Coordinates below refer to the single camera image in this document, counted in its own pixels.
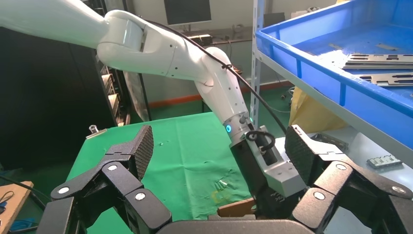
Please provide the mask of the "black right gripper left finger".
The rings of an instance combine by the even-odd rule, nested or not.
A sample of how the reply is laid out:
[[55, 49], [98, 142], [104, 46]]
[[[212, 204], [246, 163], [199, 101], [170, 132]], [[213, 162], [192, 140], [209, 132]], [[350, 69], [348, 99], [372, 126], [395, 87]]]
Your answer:
[[153, 148], [152, 127], [144, 125], [134, 139], [112, 145], [96, 166], [57, 186], [51, 196], [67, 217], [54, 233], [85, 234], [111, 208], [134, 234], [155, 234], [171, 223], [171, 212], [141, 181]]

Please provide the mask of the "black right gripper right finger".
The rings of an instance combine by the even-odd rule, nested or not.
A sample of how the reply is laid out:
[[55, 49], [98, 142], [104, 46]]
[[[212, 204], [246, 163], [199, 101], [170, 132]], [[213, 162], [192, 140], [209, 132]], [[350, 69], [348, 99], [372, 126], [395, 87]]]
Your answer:
[[298, 125], [287, 128], [284, 146], [309, 187], [293, 220], [324, 231], [342, 207], [372, 231], [413, 229], [413, 193], [407, 187], [358, 166], [335, 145], [312, 140]]

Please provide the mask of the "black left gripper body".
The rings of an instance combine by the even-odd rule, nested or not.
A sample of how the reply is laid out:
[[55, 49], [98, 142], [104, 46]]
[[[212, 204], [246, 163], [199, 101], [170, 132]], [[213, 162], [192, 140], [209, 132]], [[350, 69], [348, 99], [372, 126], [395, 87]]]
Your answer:
[[230, 150], [255, 201], [255, 216], [268, 219], [289, 218], [292, 212], [291, 201], [268, 186], [248, 143], [243, 140]]

